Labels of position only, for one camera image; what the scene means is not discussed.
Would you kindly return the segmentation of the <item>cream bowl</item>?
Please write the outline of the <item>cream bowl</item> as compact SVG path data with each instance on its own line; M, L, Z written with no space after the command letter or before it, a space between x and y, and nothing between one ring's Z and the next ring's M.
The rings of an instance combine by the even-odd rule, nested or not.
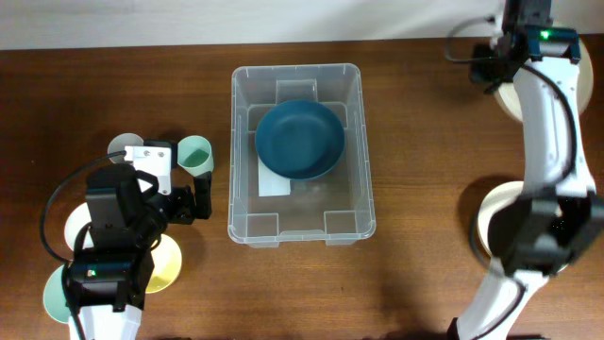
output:
M579 80L577 104L579 114L583 114L588 107L594 89L594 68L591 57L583 40L579 41L581 61L579 62ZM513 120L522 123L522 111L517 93L511 83L504 83L495 93L496 102Z
M478 209L478 236L506 276L518 271L558 274L568 266L571 251L560 229L565 201L553 190L525 193L522 181L495 187Z

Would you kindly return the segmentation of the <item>mint green cup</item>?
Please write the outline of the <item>mint green cup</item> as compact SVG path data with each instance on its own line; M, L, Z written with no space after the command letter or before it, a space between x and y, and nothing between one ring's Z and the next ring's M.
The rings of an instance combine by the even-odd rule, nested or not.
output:
M198 135L188 136L177 144L177 164L197 177L214 170L210 142Z

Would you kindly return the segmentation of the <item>dark blue bowl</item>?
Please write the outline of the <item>dark blue bowl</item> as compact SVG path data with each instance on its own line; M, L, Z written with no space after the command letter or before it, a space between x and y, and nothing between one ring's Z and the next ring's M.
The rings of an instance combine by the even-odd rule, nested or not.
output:
M340 161L345 130L333 110L318 102L290 100L271 108L256 129L255 147L263 164L294 180L322 177Z

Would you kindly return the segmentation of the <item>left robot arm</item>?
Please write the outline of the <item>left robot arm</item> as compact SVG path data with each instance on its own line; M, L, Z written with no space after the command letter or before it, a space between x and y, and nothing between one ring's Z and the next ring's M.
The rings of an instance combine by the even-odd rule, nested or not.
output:
M91 220L78 233L74 258L61 274L74 339L133 339L154 270L152 247L171 224L211 215L212 175L159 192L158 179L125 163L87 177Z

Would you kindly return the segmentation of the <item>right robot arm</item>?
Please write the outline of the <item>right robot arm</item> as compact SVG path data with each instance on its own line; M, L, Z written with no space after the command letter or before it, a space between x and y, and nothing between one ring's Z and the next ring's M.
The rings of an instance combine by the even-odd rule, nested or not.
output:
M522 114L525 173L515 200L470 229L490 257L450 339L505 339L530 298L575 263L603 230L603 199L583 151L577 104L578 32L554 24L548 1L509 0L486 17L500 29L465 60L495 92L511 83Z

